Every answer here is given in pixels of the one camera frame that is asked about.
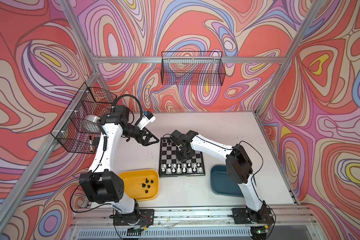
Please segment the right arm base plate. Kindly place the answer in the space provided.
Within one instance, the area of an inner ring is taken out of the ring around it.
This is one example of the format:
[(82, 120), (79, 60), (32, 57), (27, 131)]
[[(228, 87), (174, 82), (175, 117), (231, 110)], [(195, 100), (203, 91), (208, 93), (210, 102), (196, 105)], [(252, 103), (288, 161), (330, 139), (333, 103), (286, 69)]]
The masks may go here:
[(265, 224), (272, 225), (275, 222), (274, 214), (270, 208), (260, 209), (258, 212), (249, 208), (232, 208), (231, 217), (235, 224)]

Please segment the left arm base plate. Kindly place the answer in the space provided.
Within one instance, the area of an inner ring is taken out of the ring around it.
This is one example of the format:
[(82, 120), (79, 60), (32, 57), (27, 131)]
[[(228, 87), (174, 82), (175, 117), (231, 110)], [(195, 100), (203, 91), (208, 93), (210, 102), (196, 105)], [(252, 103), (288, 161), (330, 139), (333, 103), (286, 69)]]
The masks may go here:
[(131, 227), (149, 227), (154, 223), (155, 210), (142, 209), (135, 210), (130, 214), (120, 214), (118, 212), (110, 215), (114, 226), (131, 226)]

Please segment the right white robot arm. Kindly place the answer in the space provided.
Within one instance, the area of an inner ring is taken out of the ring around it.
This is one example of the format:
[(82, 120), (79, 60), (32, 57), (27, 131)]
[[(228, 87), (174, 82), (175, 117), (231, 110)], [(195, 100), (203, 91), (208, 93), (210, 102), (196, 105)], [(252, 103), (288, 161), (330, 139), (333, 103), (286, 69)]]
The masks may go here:
[(253, 223), (265, 220), (267, 205), (257, 193), (253, 164), (242, 145), (220, 144), (195, 131), (182, 134), (175, 130), (170, 139), (176, 145), (176, 157), (181, 162), (191, 159), (199, 151), (225, 163), (229, 179), (239, 186), (245, 198), (247, 217)]

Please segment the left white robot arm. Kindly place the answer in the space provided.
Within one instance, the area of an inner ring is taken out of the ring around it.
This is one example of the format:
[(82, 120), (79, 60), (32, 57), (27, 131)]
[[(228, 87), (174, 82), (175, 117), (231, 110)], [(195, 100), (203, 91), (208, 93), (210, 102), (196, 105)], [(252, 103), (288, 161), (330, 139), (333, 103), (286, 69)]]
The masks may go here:
[(84, 123), (90, 122), (100, 132), (100, 140), (95, 158), (87, 173), (79, 177), (79, 186), (92, 203), (100, 207), (109, 205), (114, 211), (114, 219), (120, 219), (128, 225), (136, 225), (142, 218), (140, 207), (136, 199), (125, 192), (124, 181), (114, 173), (114, 159), (122, 138), (135, 139), (144, 147), (157, 144), (160, 140), (153, 135), (147, 125), (155, 121), (151, 112), (143, 109), (141, 101), (133, 96), (139, 107), (140, 117), (136, 121), (129, 121), (130, 109), (125, 105), (118, 105), (123, 98), (116, 98), (111, 104), (111, 111), (102, 116), (88, 115)]

